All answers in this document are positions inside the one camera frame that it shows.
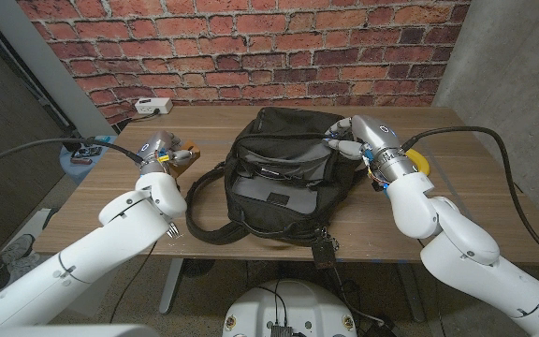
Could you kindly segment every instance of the sneaker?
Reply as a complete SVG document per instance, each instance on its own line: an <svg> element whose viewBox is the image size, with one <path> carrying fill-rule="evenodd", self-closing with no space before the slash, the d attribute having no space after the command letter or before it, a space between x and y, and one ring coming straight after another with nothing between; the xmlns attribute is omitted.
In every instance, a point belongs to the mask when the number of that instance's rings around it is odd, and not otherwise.
<svg viewBox="0 0 539 337"><path fill-rule="evenodd" d="M8 265L13 261L29 256L33 249L33 242L35 242L35 237L30 234L20 236L1 252L1 259Z"/></svg>
<svg viewBox="0 0 539 337"><path fill-rule="evenodd" d="M9 281L7 282L6 286L0 289L0 291L16 282L29 271L36 268L36 266L41 264L43 261L44 259L41 259L41 256L39 254L34 253L27 257L19 258L15 261L9 262L7 264L7 270L9 271Z"/></svg>

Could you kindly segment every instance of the yellow object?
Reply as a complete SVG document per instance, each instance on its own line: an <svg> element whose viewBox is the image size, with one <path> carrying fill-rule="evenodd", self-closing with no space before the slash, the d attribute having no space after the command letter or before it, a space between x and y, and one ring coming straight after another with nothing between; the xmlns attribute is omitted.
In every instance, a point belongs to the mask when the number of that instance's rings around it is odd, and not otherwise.
<svg viewBox="0 0 539 337"><path fill-rule="evenodd" d="M425 175L430 175L430 163L428 163L425 156L413 149L409 149L406 154L409 159L411 159L413 164L417 166L419 172L423 172Z"/></svg>

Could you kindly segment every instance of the table leg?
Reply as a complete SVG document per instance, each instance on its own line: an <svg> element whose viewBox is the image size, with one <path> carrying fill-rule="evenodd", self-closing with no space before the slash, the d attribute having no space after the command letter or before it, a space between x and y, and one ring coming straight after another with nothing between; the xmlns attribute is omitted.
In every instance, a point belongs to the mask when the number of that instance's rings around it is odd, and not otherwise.
<svg viewBox="0 0 539 337"><path fill-rule="evenodd" d="M176 295L176 291L178 291L178 282L183 262L183 258L172 258L171 264L169 265L166 285L164 286L164 292L161 294L161 302L159 303L159 312L162 315L169 313L169 310L172 307L174 296Z"/></svg>
<svg viewBox="0 0 539 337"><path fill-rule="evenodd" d="M417 288L417 280L413 273L413 268L408 263L398 263L397 270L399 271L399 277L401 279L402 288L404 289L407 302L409 303L409 309L411 309L411 315L415 322L425 322L426 313L423 310L423 304L419 297L419 290Z"/></svg>

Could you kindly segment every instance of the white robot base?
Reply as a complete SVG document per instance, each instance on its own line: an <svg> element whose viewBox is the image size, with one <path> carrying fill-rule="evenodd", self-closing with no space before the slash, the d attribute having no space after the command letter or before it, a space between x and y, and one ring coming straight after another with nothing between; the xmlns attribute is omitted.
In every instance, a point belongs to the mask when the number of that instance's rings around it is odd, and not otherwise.
<svg viewBox="0 0 539 337"><path fill-rule="evenodd" d="M284 326L284 306L274 299L272 291L276 281L263 285L270 291L255 287L247 291L232 304L226 314L223 337L252 336L338 336L355 337L357 330L351 312L342 301L321 286L293 279L280 280L277 293L286 308L286 330L283 334L271 333L276 319Z"/></svg>

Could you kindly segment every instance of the gray wall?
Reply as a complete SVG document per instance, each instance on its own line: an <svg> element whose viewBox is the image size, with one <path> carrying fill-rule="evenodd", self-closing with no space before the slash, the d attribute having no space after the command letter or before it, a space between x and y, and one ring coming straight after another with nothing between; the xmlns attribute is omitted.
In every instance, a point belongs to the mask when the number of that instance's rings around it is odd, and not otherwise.
<svg viewBox="0 0 539 337"><path fill-rule="evenodd" d="M473 0L433 106L499 132L516 184L539 208L539 1Z"/></svg>
<svg viewBox="0 0 539 337"><path fill-rule="evenodd" d="M0 0L0 31L84 137L115 135L15 0Z"/></svg>

